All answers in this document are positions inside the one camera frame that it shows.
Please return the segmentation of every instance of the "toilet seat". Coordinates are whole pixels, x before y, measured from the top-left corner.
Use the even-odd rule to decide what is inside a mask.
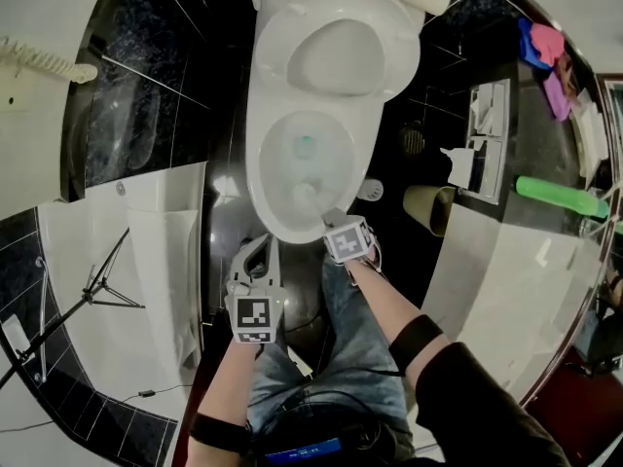
[[[420,62],[420,38],[399,0],[292,0],[271,17],[256,43],[255,65],[262,80],[284,93],[295,89],[287,78],[290,59],[315,31],[340,20],[370,26],[384,54],[381,81],[369,93],[352,99],[387,102],[411,83]]]

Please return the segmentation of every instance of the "person's left arm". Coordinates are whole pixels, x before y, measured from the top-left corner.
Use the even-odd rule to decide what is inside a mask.
[[[246,426],[246,409],[253,382],[255,355],[260,346],[232,341],[212,383],[199,405],[198,413],[240,427]],[[234,467],[240,455],[232,451],[188,440],[187,467]]]

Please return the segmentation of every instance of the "blue jeans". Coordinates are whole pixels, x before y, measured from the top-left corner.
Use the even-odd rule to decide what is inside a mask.
[[[253,433],[257,434],[295,395],[300,395],[300,403],[329,402],[361,410],[352,396],[393,430],[402,451],[400,456],[410,458],[412,437],[402,379],[368,372],[397,371],[377,320],[359,288],[351,285],[346,270],[328,258],[322,265],[322,290],[336,334],[329,364],[319,376],[306,382],[283,344],[266,344],[255,362],[247,412]]]

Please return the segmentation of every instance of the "blue screen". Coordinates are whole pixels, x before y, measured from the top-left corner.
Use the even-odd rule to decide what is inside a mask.
[[[342,445],[340,445],[340,440],[335,438],[329,441],[323,441],[322,443],[316,443],[315,445],[309,445],[308,447],[289,449],[288,451],[281,451],[279,453],[271,453],[266,455],[266,459],[273,465],[287,465],[289,463],[309,460],[315,456],[335,453],[341,449]]]

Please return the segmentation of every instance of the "coiled white cord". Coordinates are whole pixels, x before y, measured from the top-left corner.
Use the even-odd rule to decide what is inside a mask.
[[[33,49],[8,36],[0,39],[0,64],[15,63],[19,68],[29,67],[56,74],[74,83],[95,79],[97,68],[90,64],[74,64],[54,54]]]

